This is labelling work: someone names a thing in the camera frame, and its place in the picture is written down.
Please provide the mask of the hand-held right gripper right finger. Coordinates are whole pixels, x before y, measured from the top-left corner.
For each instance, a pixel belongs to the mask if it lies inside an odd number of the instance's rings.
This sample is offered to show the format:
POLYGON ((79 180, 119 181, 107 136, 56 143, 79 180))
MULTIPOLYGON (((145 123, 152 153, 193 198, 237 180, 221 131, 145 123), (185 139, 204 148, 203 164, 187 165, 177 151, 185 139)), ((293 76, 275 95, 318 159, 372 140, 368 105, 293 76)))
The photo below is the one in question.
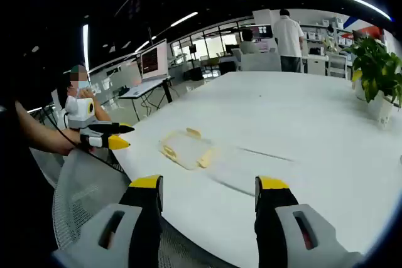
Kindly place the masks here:
POLYGON ((254 231, 259 267, 355 267, 362 259, 337 240, 335 228, 310 205, 299 204, 276 178, 255 178, 254 231))

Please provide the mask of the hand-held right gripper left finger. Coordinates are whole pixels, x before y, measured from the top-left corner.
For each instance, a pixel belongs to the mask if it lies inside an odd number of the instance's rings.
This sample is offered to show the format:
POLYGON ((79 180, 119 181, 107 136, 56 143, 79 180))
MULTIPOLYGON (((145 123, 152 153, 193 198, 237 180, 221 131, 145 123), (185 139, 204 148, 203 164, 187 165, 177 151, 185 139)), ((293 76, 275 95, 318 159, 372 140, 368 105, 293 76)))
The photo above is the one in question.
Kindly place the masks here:
POLYGON ((163 177, 131 182, 119 203, 83 224, 79 239, 52 253, 57 267, 157 267, 162 226, 163 177))

